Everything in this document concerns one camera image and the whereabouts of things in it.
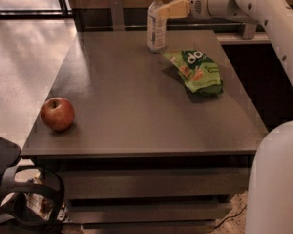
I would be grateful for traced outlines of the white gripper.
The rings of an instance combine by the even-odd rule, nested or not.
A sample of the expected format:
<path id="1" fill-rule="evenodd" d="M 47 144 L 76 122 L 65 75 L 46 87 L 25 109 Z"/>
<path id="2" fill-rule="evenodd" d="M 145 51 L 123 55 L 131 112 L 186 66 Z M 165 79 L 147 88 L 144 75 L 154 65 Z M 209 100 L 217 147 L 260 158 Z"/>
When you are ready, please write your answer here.
<path id="1" fill-rule="evenodd" d="M 157 15 L 161 19 L 185 18 L 191 10 L 198 19 L 227 18 L 232 9 L 233 0 L 173 0 L 159 7 Z"/>

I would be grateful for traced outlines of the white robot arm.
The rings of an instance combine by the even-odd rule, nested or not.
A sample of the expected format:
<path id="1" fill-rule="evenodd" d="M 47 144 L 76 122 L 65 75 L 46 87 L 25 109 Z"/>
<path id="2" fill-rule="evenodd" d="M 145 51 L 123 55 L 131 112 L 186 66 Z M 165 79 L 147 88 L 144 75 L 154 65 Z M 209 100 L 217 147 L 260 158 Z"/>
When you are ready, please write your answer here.
<path id="1" fill-rule="evenodd" d="M 173 0 L 155 14 L 259 24 L 279 62 L 279 68 L 266 69 L 260 86 L 272 104 L 293 101 L 293 9 L 286 0 Z M 293 234 L 293 119 L 271 130 L 254 155 L 245 234 Z"/>

